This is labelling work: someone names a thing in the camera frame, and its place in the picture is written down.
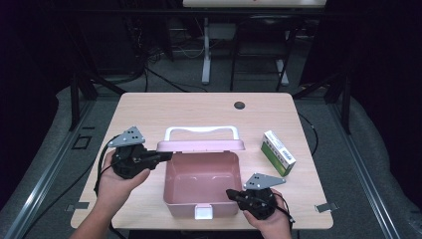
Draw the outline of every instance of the human hand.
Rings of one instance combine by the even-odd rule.
[[[145,181],[150,172],[149,169],[144,169],[132,179],[123,179],[114,173],[112,167],[108,168],[113,154],[114,150],[105,156],[105,164],[95,206],[95,209],[105,210],[110,218],[113,218],[122,208],[133,189]]]
[[[283,196],[282,193],[277,191],[276,189],[272,188],[271,190],[273,191],[273,193],[277,193]],[[278,206],[286,210],[285,203],[283,202],[282,198],[276,196],[276,200]],[[243,211],[243,214],[245,215],[249,224],[261,231],[261,234],[265,239],[292,238],[288,217],[283,212],[277,209],[275,210],[273,215],[271,215],[265,220],[258,220],[247,210]]]

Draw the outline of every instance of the table top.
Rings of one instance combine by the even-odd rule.
[[[192,8],[323,8],[326,0],[183,0]]]
[[[245,107],[237,110],[236,102]],[[326,203],[313,158],[293,99],[280,93],[127,93],[115,110],[105,134],[102,148],[114,136],[136,125],[146,139],[145,147],[156,149],[171,126],[233,125],[239,131],[246,150],[236,151],[240,161],[241,181],[245,183],[254,172],[278,176],[275,168],[261,152],[263,134],[272,130],[297,160],[287,183],[274,186],[289,203],[296,229],[328,229],[332,226],[329,212],[318,213],[316,205]],[[233,136],[230,131],[195,134],[198,139],[222,139]],[[173,139],[192,139],[189,133],[175,133]],[[136,187],[112,220],[115,228],[175,230],[248,230],[241,212],[226,218],[195,220],[175,218],[163,200],[165,162],[151,171],[144,183]],[[88,209],[76,209],[72,226],[78,227],[94,207],[93,191],[97,179],[94,166],[80,202]]]

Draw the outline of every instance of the triangular metal plate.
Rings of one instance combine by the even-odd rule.
[[[283,183],[286,183],[286,180],[282,177],[274,177],[255,172],[243,187],[245,189],[260,190]]]
[[[145,138],[136,126],[131,127],[124,133],[119,135],[113,141],[108,143],[108,147],[129,146],[134,144],[145,143]]]

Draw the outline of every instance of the green and white box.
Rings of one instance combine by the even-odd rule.
[[[295,158],[271,130],[264,133],[261,151],[281,176],[287,176],[295,165]]]

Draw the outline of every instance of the small box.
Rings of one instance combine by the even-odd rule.
[[[211,131],[229,128],[233,139],[170,140],[173,130]],[[230,150],[244,150],[232,126],[171,127],[157,151],[175,152],[166,162],[163,199],[173,217],[213,219],[237,214],[239,207],[226,189],[242,190],[239,157]]]
[[[271,130],[264,133],[261,151],[281,176],[287,176],[296,163],[292,154]]]

